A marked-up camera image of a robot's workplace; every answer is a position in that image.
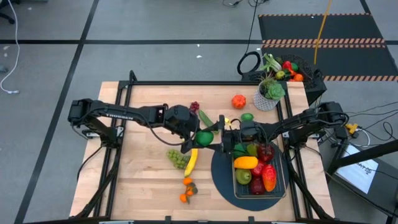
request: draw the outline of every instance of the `black circular mat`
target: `black circular mat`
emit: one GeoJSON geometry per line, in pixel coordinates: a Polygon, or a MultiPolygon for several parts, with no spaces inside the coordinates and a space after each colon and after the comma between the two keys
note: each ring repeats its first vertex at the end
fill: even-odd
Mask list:
{"type": "MultiPolygon", "coordinates": [[[[275,153],[282,152],[278,148],[275,149],[275,153]]],[[[287,170],[287,164],[282,160],[283,176],[286,187],[289,184],[289,172],[287,170]]],[[[276,199],[241,199],[237,198],[234,193],[234,179],[232,174],[232,159],[227,154],[214,153],[213,159],[211,160],[211,176],[213,182],[216,185],[218,192],[227,200],[229,203],[250,211],[261,211],[267,208],[271,208],[275,205],[280,198],[276,199]]]]}

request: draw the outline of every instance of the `red grapes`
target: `red grapes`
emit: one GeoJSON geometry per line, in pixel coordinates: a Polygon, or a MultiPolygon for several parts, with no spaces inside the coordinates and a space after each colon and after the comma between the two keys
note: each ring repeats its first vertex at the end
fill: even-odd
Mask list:
{"type": "Polygon", "coordinates": [[[193,102],[191,103],[191,106],[189,107],[189,110],[196,113],[199,110],[199,103],[198,102],[193,102]]]}

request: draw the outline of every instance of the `white pot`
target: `white pot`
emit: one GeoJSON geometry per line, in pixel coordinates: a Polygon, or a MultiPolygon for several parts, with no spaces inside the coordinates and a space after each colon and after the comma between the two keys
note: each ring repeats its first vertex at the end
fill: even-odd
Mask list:
{"type": "Polygon", "coordinates": [[[260,93],[260,86],[261,83],[259,84],[257,91],[254,94],[254,106],[256,106],[256,108],[261,111],[269,111],[274,109],[279,100],[270,100],[262,96],[260,93]]]}

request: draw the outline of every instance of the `metal basket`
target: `metal basket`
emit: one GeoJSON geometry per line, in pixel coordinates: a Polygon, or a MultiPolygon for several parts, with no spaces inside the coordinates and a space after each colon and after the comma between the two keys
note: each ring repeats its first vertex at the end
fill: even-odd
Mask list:
{"type": "Polygon", "coordinates": [[[263,195],[253,195],[250,191],[250,184],[242,185],[238,183],[235,178],[235,168],[232,163],[232,172],[233,172],[233,183],[234,183],[234,194],[235,197],[238,199],[278,199],[284,198],[286,196],[286,188],[287,183],[285,183],[285,176],[284,176],[284,168],[282,165],[282,151],[280,151],[279,147],[277,146],[277,140],[270,142],[275,149],[274,158],[270,161],[269,164],[275,167],[277,172],[277,182],[275,189],[271,192],[266,192],[263,195]]]}

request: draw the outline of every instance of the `banana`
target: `banana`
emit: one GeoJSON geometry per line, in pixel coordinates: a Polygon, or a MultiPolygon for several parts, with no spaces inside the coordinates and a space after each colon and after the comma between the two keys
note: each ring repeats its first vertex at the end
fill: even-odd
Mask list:
{"type": "Polygon", "coordinates": [[[188,177],[191,175],[195,164],[197,163],[198,159],[198,149],[192,149],[191,159],[188,162],[187,167],[185,168],[184,177],[188,177]]]}

